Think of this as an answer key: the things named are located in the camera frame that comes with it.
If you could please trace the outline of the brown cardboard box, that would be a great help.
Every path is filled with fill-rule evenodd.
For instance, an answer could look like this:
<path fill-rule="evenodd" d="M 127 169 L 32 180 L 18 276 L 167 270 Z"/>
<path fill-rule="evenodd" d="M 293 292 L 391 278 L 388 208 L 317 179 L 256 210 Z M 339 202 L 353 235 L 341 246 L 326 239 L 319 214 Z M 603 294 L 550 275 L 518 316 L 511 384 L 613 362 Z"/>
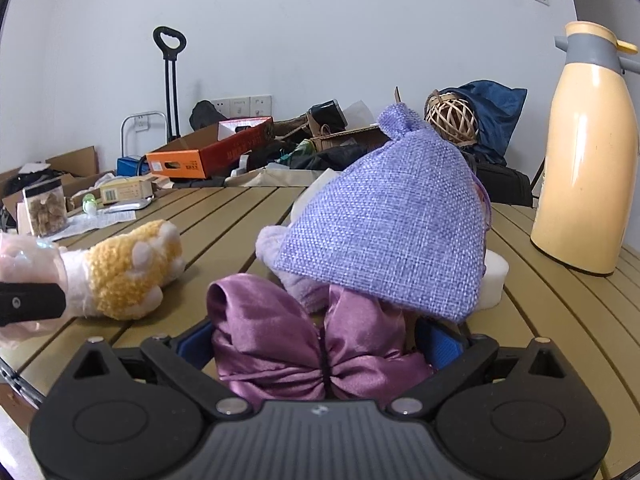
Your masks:
<path fill-rule="evenodd" d="M 318 152 L 346 144 L 358 144 L 370 152 L 390 140 L 378 125 L 347 129 L 340 114 L 314 115 L 308 112 L 307 119 L 311 131 L 311 142 Z"/>

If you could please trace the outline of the purple satin bow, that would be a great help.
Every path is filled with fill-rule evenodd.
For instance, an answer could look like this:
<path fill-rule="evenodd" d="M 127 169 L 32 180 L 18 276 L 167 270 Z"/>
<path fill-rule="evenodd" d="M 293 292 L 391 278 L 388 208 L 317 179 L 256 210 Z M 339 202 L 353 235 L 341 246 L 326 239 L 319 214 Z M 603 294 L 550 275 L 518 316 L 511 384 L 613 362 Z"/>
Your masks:
<path fill-rule="evenodd" d="M 328 290 L 320 325 L 283 288 L 252 274 L 209 286 L 217 375 L 254 406 L 267 400 L 372 399 L 380 405 L 430 378 L 405 347 L 401 310 L 342 286 Z"/>

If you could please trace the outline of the small tan carton box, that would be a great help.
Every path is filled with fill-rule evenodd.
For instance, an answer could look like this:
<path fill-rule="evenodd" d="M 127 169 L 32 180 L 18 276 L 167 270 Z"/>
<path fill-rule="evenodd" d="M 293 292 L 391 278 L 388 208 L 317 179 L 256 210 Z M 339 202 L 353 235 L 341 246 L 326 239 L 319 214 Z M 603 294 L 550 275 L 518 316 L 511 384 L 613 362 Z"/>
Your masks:
<path fill-rule="evenodd" d="M 104 205 L 143 200 L 151 197 L 153 193 L 152 182 L 142 177 L 116 178 L 100 186 Z"/>

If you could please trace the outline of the clear jar of snacks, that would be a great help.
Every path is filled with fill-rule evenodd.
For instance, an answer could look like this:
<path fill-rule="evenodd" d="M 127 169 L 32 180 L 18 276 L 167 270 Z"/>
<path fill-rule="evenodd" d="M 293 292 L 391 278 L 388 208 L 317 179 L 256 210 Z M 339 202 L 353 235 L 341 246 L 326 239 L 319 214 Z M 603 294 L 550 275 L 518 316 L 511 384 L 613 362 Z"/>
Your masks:
<path fill-rule="evenodd" d="M 26 186 L 23 202 L 32 235 L 47 237 L 66 227 L 67 210 L 61 177 Z"/>

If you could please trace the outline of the lavender burlap drawstring pouch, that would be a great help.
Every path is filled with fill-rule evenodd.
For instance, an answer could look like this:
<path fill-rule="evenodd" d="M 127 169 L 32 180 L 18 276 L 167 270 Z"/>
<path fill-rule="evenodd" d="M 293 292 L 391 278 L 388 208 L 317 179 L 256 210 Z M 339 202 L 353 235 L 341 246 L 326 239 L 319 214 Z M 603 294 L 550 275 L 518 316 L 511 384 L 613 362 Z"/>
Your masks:
<path fill-rule="evenodd" d="M 378 126 L 390 140 L 314 196 L 274 266 L 460 323 L 485 273 L 488 193 L 406 104 L 386 107 Z"/>

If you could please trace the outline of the white foam cylinder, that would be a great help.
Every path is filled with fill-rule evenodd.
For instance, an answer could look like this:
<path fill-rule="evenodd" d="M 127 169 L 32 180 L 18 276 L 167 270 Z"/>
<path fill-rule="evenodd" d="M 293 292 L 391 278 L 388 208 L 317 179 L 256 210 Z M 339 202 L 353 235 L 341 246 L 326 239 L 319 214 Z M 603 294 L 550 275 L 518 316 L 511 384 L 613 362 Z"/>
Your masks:
<path fill-rule="evenodd" d="M 502 298 L 503 286 L 509 273 L 509 263 L 503 256 L 487 249 L 485 252 L 485 273 L 480 281 L 480 296 L 477 310 L 498 306 Z"/>

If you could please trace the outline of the orange cardboard box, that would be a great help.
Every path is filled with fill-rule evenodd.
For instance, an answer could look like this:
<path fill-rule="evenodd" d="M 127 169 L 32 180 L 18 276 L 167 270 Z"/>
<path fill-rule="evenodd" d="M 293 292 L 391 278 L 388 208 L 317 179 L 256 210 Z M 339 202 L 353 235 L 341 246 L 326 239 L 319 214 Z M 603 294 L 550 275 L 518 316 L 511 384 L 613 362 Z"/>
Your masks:
<path fill-rule="evenodd" d="M 228 174 L 240 157 L 273 139 L 273 119 L 230 119 L 198 129 L 146 154 L 152 174 L 206 179 Z"/>

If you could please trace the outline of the woven rattan ball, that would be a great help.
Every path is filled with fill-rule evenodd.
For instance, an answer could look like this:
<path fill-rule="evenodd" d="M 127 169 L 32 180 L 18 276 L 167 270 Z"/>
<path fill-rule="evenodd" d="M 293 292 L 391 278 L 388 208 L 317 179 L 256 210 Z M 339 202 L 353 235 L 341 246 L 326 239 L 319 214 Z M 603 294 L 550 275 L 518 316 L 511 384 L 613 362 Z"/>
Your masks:
<path fill-rule="evenodd" d="M 477 118 L 469 102 L 457 93 L 434 90 L 425 101 L 424 120 L 459 148 L 477 144 Z"/>

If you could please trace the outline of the white wall socket panel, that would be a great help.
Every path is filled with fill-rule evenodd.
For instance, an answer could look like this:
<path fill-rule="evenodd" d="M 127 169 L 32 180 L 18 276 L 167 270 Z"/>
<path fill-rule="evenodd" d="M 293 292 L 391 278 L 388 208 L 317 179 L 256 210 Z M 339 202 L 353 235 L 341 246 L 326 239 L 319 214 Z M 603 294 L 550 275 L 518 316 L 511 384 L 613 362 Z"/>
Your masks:
<path fill-rule="evenodd" d="M 272 113 L 272 96 L 235 96 L 213 99 L 216 111 L 227 118 L 268 117 Z"/>

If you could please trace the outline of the dark blue cloth bag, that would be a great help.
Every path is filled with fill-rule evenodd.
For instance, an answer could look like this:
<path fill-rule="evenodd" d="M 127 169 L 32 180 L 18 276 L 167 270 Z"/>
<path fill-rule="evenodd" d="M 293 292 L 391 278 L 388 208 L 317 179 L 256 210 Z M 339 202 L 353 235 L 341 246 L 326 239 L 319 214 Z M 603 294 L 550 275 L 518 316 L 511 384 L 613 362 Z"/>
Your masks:
<path fill-rule="evenodd" d="M 477 120 L 476 143 L 464 150 L 481 162 L 506 166 L 504 156 L 520 120 L 527 90 L 481 79 L 444 92 L 465 99 Z"/>

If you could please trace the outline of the cream yellow thermos jug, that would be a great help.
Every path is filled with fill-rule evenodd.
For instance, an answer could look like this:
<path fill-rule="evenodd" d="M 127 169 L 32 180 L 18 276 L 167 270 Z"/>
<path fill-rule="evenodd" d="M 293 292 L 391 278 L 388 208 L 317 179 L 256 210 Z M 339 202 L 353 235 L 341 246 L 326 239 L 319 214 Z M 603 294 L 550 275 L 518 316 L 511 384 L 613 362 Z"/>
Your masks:
<path fill-rule="evenodd" d="M 530 240 L 572 269 L 610 275 L 622 247 L 639 155 L 627 72 L 635 44 L 574 21 L 554 43 L 565 54 L 549 115 L 544 182 Z"/>

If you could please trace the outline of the white paper sheet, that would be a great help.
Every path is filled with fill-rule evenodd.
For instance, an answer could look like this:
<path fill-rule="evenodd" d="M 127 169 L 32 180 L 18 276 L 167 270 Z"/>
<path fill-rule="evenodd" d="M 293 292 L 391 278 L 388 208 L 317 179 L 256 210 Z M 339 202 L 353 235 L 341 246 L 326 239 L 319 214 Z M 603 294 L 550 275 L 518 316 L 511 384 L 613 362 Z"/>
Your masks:
<path fill-rule="evenodd" d="M 66 227 L 60 232 L 46 236 L 48 242 L 57 242 L 58 240 L 64 240 L 85 234 L 93 230 L 99 230 L 107 228 L 108 226 L 114 226 L 117 223 L 124 223 L 136 220 L 136 213 L 134 211 L 116 211 L 108 212 L 99 210 L 94 216 L 88 214 L 76 214 L 76 216 L 67 219 Z"/>

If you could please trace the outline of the open cardboard boxes left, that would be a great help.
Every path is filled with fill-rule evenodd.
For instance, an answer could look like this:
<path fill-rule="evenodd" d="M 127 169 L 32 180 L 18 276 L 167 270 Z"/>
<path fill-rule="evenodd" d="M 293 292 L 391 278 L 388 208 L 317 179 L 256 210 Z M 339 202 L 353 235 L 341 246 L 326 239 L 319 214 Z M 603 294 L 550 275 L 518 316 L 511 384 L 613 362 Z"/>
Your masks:
<path fill-rule="evenodd" d="M 38 171 L 14 168 L 1 175 L 1 200 L 13 219 L 17 218 L 17 204 L 23 200 L 23 188 L 37 182 L 60 178 L 66 197 L 81 190 L 82 184 L 93 184 L 104 175 L 93 146 L 51 157 Z"/>

